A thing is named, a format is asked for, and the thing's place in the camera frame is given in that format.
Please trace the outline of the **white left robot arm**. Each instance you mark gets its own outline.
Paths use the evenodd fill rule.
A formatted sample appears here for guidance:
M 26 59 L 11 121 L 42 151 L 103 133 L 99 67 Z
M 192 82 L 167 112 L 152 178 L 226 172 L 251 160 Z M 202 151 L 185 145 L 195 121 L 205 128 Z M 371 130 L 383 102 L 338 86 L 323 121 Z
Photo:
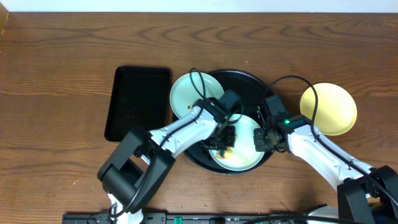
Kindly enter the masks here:
M 137 213 L 158 191 L 177 156 L 221 133 L 240 107 L 240 98 L 205 98 L 195 102 L 190 115 L 164 128 L 131 129 L 97 174 L 105 192 L 116 199 L 109 217 Z

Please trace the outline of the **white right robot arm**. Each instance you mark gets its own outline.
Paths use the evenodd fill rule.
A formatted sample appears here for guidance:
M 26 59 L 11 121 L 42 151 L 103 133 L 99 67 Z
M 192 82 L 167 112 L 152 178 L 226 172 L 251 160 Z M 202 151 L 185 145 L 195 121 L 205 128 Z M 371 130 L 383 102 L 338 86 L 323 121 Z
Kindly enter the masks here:
M 321 207 L 307 219 L 334 223 L 397 223 L 397 172 L 351 156 L 303 116 L 274 116 L 254 130 L 259 152 L 287 151 L 312 166 L 335 190 L 337 208 Z

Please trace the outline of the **yellow plate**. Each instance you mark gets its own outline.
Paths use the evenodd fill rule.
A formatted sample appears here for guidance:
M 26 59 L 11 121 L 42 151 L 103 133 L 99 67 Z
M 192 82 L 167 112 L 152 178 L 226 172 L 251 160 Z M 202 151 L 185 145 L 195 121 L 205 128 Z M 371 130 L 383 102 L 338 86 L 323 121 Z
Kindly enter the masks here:
M 318 96 L 315 126 L 327 136 L 348 132 L 357 119 L 353 97 L 344 88 L 332 83 L 318 83 L 314 88 Z

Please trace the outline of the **green yellow sponge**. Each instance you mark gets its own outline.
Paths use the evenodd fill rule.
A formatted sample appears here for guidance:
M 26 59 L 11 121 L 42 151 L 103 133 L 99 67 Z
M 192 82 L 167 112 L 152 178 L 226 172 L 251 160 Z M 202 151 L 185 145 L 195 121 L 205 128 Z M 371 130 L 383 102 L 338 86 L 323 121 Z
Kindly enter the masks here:
M 216 157 L 219 159 L 228 159 L 231 157 L 235 145 L 235 141 L 238 139 L 237 135 L 219 139 L 216 144 Z

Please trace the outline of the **mint plate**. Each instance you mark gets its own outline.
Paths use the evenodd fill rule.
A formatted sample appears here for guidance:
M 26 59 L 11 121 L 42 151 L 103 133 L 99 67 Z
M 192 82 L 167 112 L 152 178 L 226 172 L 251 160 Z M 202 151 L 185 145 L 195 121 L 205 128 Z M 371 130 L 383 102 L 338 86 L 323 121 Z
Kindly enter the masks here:
M 246 171 L 257 165 L 265 154 L 256 152 L 254 145 L 254 130 L 260 126 L 246 115 L 234 114 L 231 118 L 239 120 L 233 124 L 238 139 L 235 141 L 231 157 L 219 159 L 216 157 L 216 150 L 210 150 L 210 155 L 222 168 L 237 172 Z
M 224 94 L 221 84 L 207 73 L 201 73 L 205 82 L 205 97 L 220 98 Z M 182 118 L 189 114 L 194 102 L 201 96 L 193 86 L 190 74 L 181 76 L 172 86 L 170 91 L 170 105 L 177 118 Z

